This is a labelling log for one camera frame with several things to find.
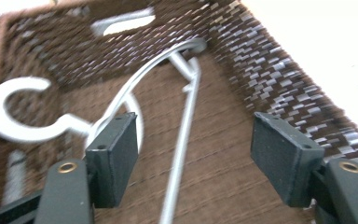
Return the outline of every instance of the white hook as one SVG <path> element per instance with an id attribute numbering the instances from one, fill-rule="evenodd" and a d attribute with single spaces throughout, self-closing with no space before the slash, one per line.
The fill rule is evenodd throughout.
<path id="1" fill-rule="evenodd" d="M 72 115 L 65 114 L 47 127 L 31 127 L 13 119 L 6 108 L 7 97 L 16 91 L 44 91 L 50 82 L 42 77 L 18 77 L 0 85 L 0 136 L 14 142 L 37 143 L 55 138 L 65 131 L 89 135 L 91 124 Z"/>

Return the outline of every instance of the black bracket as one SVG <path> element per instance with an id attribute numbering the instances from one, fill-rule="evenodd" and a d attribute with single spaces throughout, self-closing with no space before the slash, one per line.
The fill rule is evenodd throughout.
<path id="1" fill-rule="evenodd" d="M 255 113 L 251 155 L 284 203 L 317 202 L 318 223 L 358 223 L 358 163 L 333 159 L 285 120 Z"/>
<path id="2" fill-rule="evenodd" d="M 45 187 L 0 208 L 0 223 L 93 223 L 93 208 L 119 206 L 138 159 L 136 115 L 108 123 L 86 148 L 85 160 L 48 169 Z"/>

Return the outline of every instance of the brown woven mat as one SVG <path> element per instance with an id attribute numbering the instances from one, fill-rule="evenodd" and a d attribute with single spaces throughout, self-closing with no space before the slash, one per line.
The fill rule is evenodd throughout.
<path id="1" fill-rule="evenodd" d="M 93 22 L 145 8 L 123 1 L 42 7 L 0 18 L 0 83 L 38 76 L 48 91 L 7 101 L 11 115 L 46 126 L 64 113 L 95 121 L 141 65 L 194 37 L 208 41 L 175 221 L 178 223 L 302 223 L 308 214 L 282 204 L 249 157 L 255 111 L 286 119 L 332 156 L 358 161 L 358 129 L 282 50 L 238 1 L 151 1 L 156 20 L 136 30 L 95 36 Z M 99 210 L 101 223 L 155 223 L 182 116 L 186 81 L 166 63 L 135 89 L 145 116 L 145 144 L 118 209 Z M 26 189 L 43 188 L 48 167 L 79 157 L 82 139 L 64 134 L 38 145 L 0 139 L 0 203 L 7 156 L 26 154 Z"/>

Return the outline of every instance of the basket bottom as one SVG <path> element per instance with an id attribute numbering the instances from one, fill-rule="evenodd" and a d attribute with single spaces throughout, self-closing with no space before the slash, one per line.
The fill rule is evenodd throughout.
<path id="1" fill-rule="evenodd" d="M 202 71 L 175 223 L 309 223 L 289 208 L 250 158 L 253 115 L 233 93 L 213 55 Z M 69 111 L 96 120 L 130 76 L 66 93 Z M 184 109 L 187 84 L 170 64 L 153 69 L 134 90 L 145 141 L 119 208 L 96 210 L 97 223 L 157 223 Z M 75 148 L 81 148 L 81 139 Z"/>

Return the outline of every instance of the brown wicker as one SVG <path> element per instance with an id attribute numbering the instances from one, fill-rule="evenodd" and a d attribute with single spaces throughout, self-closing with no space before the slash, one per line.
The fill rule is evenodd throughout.
<path id="1" fill-rule="evenodd" d="M 45 77 L 42 93 L 10 97 L 11 115 L 45 126 L 64 113 L 98 119 L 121 85 L 154 56 L 193 37 L 208 41 L 196 55 L 200 93 L 186 155 L 175 223 L 308 223 L 308 213 L 282 204 L 250 154 L 253 113 L 287 119 L 326 148 L 326 158 L 358 158 L 349 136 L 358 129 L 235 0 L 92 1 L 41 7 L 0 18 L 0 83 Z M 156 19 L 136 30 L 95 36 L 93 22 L 152 6 Z M 97 223 L 156 223 L 180 125 L 186 81 L 170 63 L 135 89 L 145 116 L 145 144 L 121 206 L 98 210 Z M 83 139 L 64 134 L 40 145 L 0 139 L 0 203 L 8 153 L 27 158 L 26 193 L 43 188 L 46 170 L 79 157 Z M 352 153 L 342 154 L 344 149 Z"/>

